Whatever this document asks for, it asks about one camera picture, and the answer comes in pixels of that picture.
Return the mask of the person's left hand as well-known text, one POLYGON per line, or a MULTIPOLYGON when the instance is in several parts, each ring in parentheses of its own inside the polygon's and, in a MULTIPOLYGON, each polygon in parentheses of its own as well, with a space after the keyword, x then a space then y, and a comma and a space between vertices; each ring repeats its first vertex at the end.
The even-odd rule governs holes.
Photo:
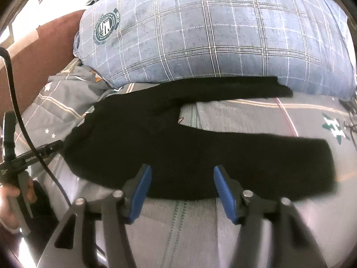
MULTIPOLYGON (((20 194, 20 190, 11 184, 4 184, 1 186, 1 223, 11 231, 17 230, 19 228, 19 223, 10 206, 9 198, 16 198, 20 196, 20 194)), ((37 196, 33 187, 33 180, 31 178, 28 179, 27 200, 30 203, 35 203, 37 201, 37 196)))

